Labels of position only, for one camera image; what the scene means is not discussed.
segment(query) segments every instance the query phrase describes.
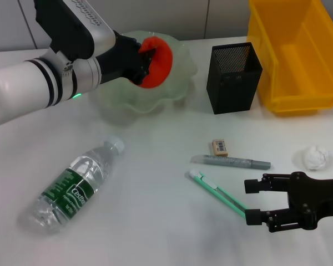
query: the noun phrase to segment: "marker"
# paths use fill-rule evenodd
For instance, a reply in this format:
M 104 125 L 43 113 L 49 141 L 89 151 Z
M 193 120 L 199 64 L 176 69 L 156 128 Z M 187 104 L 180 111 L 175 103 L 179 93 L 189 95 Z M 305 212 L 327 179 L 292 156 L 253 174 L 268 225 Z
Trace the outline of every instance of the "marker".
M 232 208 L 236 213 L 245 219 L 245 210 L 247 209 L 242 203 L 237 201 L 234 197 L 229 195 L 227 191 L 216 185 L 211 179 L 206 177 L 198 170 L 192 169 L 189 171 L 189 176 L 200 184 L 204 189 L 211 192 L 215 197 Z
M 232 157 L 210 156 L 210 155 L 195 155 L 194 157 L 191 158 L 191 162 L 203 163 L 206 165 L 221 165 L 221 166 L 230 166 L 230 167 L 261 169 L 261 170 L 268 170 L 271 168 L 271 163 L 269 162 L 232 158 Z

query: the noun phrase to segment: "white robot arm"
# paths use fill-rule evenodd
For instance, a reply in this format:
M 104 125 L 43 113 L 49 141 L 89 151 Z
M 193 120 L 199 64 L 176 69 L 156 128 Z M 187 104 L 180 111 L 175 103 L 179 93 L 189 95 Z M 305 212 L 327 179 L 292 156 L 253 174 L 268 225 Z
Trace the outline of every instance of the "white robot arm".
M 112 31 L 86 0 L 34 0 L 47 53 L 0 69 L 0 124 L 124 77 L 141 84 L 154 50 Z

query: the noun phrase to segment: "crumpled paper ball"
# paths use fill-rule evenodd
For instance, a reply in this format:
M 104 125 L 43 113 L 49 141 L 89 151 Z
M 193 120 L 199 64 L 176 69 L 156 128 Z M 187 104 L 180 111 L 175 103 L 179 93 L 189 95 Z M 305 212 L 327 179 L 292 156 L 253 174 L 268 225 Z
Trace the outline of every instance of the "crumpled paper ball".
M 320 146 L 311 146 L 304 153 L 304 163 L 309 170 L 322 170 L 329 160 L 329 152 Z

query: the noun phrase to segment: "yellow plastic bin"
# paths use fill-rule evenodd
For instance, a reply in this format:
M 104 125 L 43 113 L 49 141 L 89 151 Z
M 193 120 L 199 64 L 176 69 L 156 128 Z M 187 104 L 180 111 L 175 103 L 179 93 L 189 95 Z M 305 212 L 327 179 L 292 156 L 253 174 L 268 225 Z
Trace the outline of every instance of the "yellow plastic bin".
M 263 73 L 258 92 L 272 112 L 333 107 L 333 21 L 320 0 L 250 0 L 248 42 Z

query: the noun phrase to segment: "white table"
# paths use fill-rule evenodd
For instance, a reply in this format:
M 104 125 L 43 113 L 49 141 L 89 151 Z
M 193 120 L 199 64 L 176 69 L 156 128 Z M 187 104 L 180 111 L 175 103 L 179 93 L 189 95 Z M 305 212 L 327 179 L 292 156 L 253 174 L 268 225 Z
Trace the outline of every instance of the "white table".
M 250 208 L 286 208 L 285 193 L 246 195 L 245 179 L 263 171 L 192 165 L 224 138 L 234 157 L 271 161 L 268 172 L 303 170 L 304 147 L 320 144 L 333 155 L 333 109 L 281 119 L 255 97 L 248 112 L 214 115 L 206 93 L 211 47 L 245 38 L 187 42 L 199 72 L 187 99 L 147 115 L 100 111 L 93 95 L 37 111 L 0 126 L 0 266 L 216 266 L 333 265 L 333 218 L 315 231 L 271 234 L 247 226 L 231 209 L 185 178 L 198 168 Z M 0 53 L 0 67 L 43 50 Z M 33 233 L 19 219 L 75 157 L 104 136 L 125 141 L 123 166 L 60 234 Z M 311 177 L 333 178 L 333 163 Z

